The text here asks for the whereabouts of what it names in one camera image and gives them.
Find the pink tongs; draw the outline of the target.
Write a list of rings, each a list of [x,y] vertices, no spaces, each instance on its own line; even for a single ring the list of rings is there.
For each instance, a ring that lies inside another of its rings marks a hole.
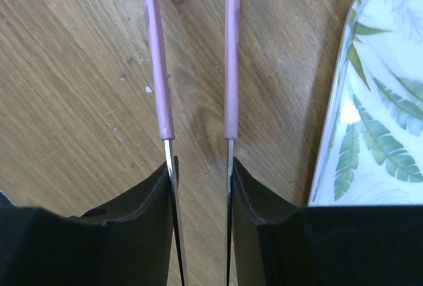
[[[226,227],[225,227],[225,271],[224,282],[230,284],[231,245],[232,245],[232,189],[235,140],[238,136],[239,113],[239,17],[241,0],[225,0],[225,102],[224,102],[224,137],[227,146],[227,176],[226,176]],[[165,41],[159,0],[143,0],[144,18],[148,35],[149,51],[153,72],[155,92],[155,107],[159,135],[165,146],[165,157],[169,179],[171,181],[171,205],[173,212],[173,227],[176,240],[176,250],[180,268],[181,283],[188,284],[188,269],[180,204],[178,197],[178,182],[176,179],[176,164],[173,155],[173,140],[175,139],[171,96],[169,90]]]

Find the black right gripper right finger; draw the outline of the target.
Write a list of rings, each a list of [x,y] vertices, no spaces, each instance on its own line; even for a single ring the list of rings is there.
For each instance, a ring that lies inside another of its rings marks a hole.
[[[239,285],[421,285],[420,206],[298,207],[233,163]]]

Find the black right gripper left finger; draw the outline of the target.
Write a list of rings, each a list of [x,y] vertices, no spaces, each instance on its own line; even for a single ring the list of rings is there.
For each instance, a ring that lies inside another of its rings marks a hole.
[[[165,164],[80,217],[2,196],[1,284],[166,285],[172,239]]]

